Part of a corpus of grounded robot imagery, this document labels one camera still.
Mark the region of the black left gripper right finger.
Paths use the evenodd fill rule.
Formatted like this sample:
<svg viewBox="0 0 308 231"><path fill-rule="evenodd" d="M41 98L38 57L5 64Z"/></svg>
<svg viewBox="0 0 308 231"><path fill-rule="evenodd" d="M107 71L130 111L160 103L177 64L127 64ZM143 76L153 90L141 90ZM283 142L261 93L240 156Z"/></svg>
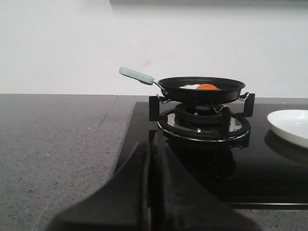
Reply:
<svg viewBox="0 0 308 231"><path fill-rule="evenodd" d="M175 156L162 132L155 133L151 151L154 231L261 229L203 188Z"/></svg>

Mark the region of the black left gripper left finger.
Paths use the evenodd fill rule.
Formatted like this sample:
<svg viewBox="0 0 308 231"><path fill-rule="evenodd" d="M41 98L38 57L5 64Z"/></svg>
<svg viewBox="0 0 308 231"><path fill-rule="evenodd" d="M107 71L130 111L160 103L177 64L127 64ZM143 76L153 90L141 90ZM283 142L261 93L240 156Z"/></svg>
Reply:
<svg viewBox="0 0 308 231"><path fill-rule="evenodd" d="M57 214L49 231L146 231L150 145L137 143L128 160L97 192Z"/></svg>

